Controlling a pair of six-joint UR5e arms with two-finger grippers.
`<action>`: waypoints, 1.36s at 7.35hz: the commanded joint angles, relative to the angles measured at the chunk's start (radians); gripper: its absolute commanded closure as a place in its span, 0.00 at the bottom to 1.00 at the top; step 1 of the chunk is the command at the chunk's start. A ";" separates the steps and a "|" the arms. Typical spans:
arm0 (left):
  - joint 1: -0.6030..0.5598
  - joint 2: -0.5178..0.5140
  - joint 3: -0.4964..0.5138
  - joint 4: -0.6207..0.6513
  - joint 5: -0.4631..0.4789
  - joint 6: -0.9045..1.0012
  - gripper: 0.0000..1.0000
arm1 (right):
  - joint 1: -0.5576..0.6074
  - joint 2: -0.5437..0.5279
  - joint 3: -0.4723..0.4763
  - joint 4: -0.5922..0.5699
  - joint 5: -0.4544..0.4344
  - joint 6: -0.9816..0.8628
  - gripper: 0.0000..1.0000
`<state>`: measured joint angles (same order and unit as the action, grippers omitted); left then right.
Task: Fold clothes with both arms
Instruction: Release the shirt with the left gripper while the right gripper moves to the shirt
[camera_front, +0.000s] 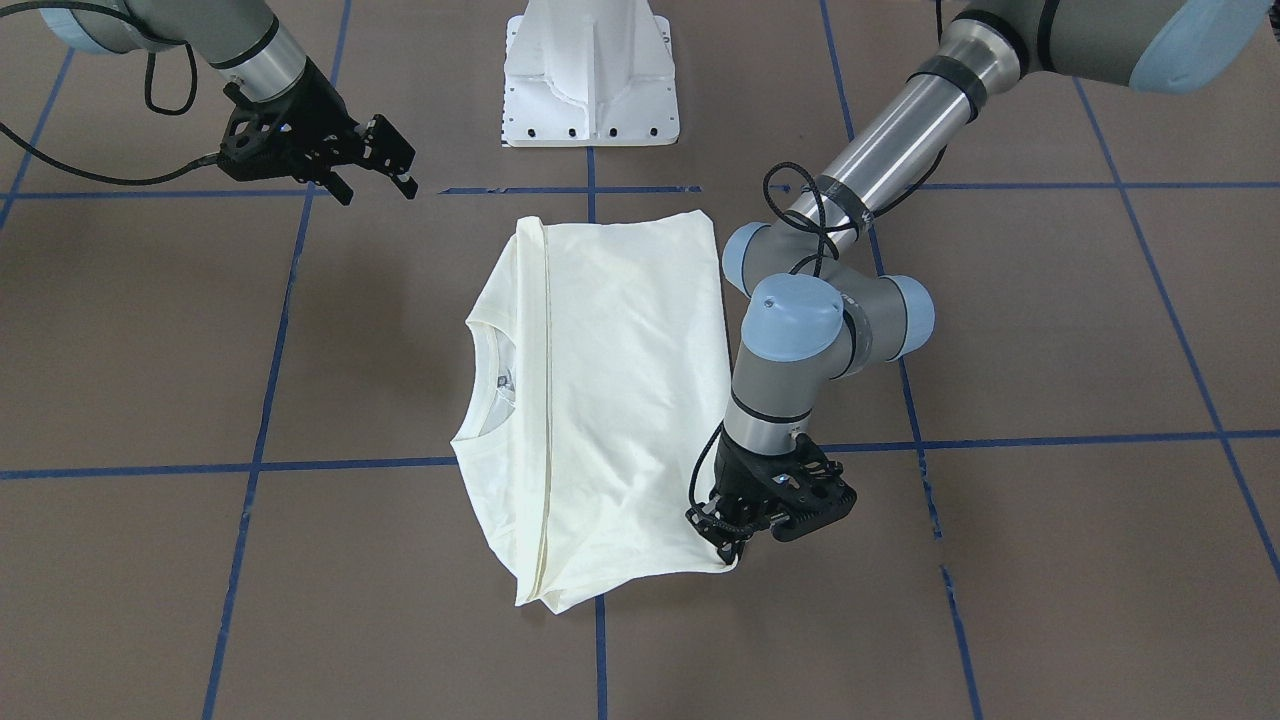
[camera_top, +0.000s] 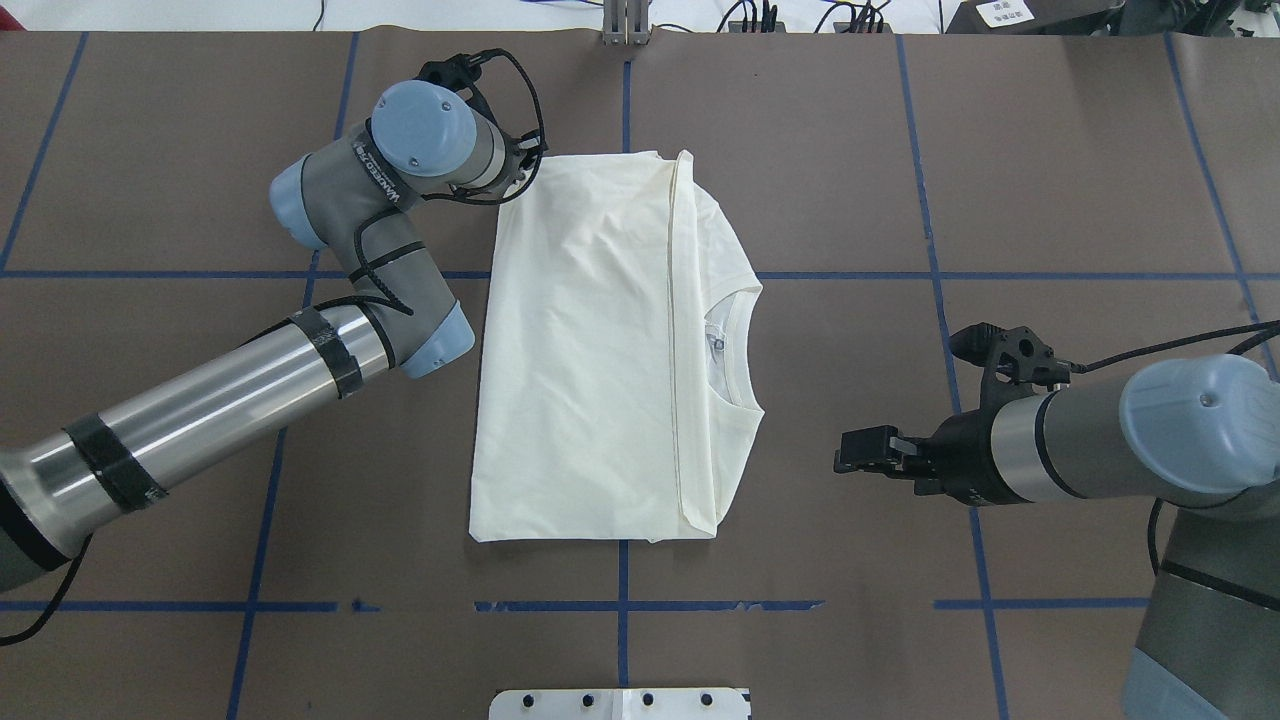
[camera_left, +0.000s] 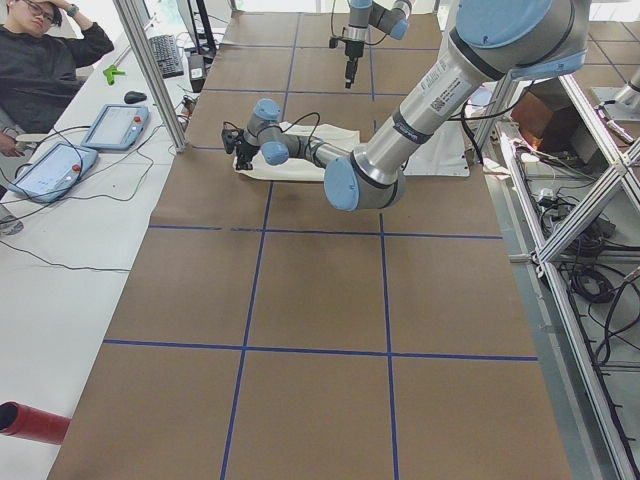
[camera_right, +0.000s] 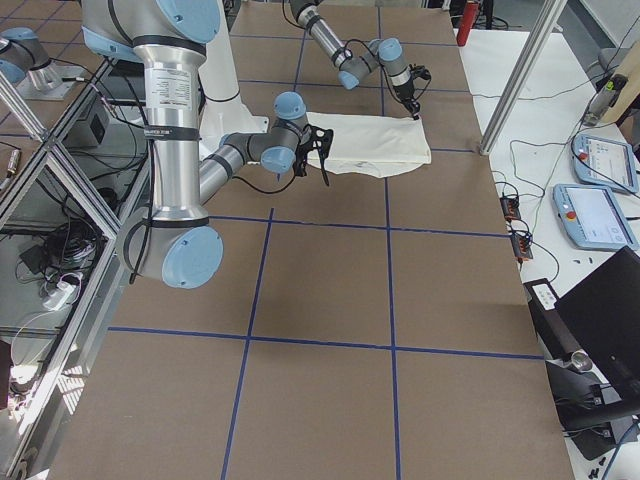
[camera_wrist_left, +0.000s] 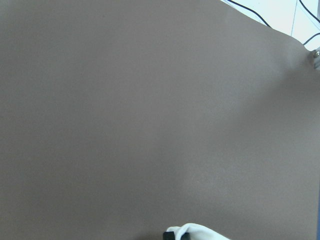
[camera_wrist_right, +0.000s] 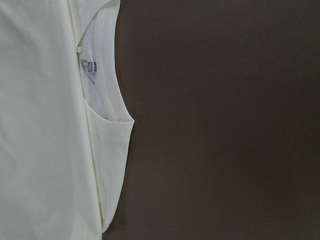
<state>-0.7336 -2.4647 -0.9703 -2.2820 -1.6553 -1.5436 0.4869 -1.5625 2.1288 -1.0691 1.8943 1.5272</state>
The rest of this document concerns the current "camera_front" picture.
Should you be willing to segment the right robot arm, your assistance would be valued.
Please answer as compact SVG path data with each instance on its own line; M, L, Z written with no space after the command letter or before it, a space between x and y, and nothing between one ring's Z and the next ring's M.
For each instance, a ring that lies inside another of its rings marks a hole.
M265 1L23 1L4 15L37 12L67 46L82 53L150 58L182 47L224 79L233 101L219 150L141 186L216 167L234 181L291 178L348 205L339 167L387 177L407 199L413 146L383 115L356 120L330 79Z

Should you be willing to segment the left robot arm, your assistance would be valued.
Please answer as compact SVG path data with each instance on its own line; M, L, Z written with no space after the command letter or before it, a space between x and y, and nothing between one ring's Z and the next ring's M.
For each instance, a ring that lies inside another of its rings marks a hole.
M920 348L936 310L905 275L864 275L841 254L934 173L989 100L1034 73L1143 94L1189 94L1222 74L1268 1L970 1L893 101L771 223L735 231L724 278L748 296L730 400L704 455L707 496L686 519L722 564L768 533L790 542L846 518L858 496L808 434L822 387Z

